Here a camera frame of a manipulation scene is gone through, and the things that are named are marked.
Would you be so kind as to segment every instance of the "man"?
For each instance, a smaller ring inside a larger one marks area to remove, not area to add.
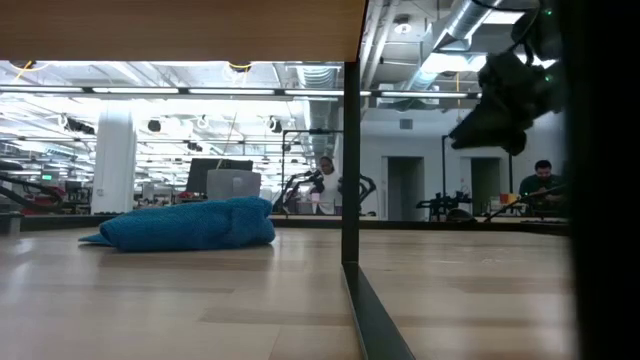
[[[549,160],[540,160],[535,165],[536,173],[527,176],[520,183],[520,195],[539,194],[563,184],[562,178],[551,173]],[[544,197],[534,198],[531,203],[534,210],[558,211],[564,201],[562,190],[553,191]]]

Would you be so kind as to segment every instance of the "monitor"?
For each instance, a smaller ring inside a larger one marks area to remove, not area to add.
[[[218,162],[222,160],[222,164],[218,167]],[[215,169],[236,169],[236,170],[253,170],[253,161],[236,161],[227,159],[191,159],[191,167],[189,168],[189,178],[187,179],[188,192],[205,194],[207,192],[207,174],[209,170]]]

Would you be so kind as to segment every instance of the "white wall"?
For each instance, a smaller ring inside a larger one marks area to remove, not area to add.
[[[534,127],[527,130],[527,145],[525,150],[513,158],[513,187],[518,191],[520,181],[533,174],[536,161],[547,159],[554,165],[554,173],[560,174],[562,163],[566,159],[564,151],[564,124],[561,115],[547,114],[534,123]],[[442,191],[442,159],[441,159],[441,132],[424,133],[417,136],[415,132],[411,136],[399,136],[394,132],[392,136],[380,136],[363,134],[361,139],[360,172],[371,177],[378,187],[382,181],[382,157],[383,156],[417,156],[424,158],[425,184],[424,193],[428,200],[435,193]],[[478,148],[466,150],[453,150],[450,141],[447,140],[445,150],[447,193],[460,190],[468,186],[471,190],[471,161],[472,157],[500,158],[501,191],[509,191],[508,155],[501,148]],[[382,205],[381,191],[373,194],[362,204],[362,211],[380,211],[378,204]]]

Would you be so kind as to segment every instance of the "wooden floor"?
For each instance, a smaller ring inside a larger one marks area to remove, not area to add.
[[[119,254],[95,230],[0,238],[11,360],[359,359],[338,230],[268,247]],[[419,359],[569,359],[561,238],[363,231],[362,266]]]

